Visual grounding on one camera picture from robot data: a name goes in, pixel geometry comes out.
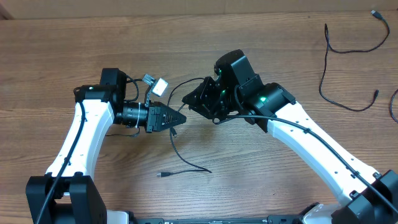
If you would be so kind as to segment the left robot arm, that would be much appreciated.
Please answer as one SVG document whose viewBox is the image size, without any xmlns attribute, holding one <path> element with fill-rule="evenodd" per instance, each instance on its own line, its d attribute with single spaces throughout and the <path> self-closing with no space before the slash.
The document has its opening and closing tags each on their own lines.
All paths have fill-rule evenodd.
<svg viewBox="0 0 398 224">
<path fill-rule="evenodd" d="M 44 175 L 30 177 L 25 194 L 34 223 L 134 223 L 131 212 L 108 210 L 94 183 L 97 158 L 112 124 L 161 132 L 186 117 L 161 102 L 126 100 L 132 82 L 105 68 L 97 85 L 74 89 L 75 114 L 63 146 Z"/>
</svg>

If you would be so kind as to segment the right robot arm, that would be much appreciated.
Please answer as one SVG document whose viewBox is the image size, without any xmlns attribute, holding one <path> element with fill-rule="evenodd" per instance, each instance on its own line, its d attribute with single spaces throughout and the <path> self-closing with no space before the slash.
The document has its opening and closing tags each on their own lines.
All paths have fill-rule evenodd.
<svg viewBox="0 0 398 224">
<path fill-rule="evenodd" d="M 219 58 L 183 102 L 207 119 L 244 119 L 291 148 L 326 183 L 334 205 L 317 203 L 292 223 L 396 223 L 397 174 L 355 158 L 278 83 L 263 83 L 241 50 Z"/>
</svg>

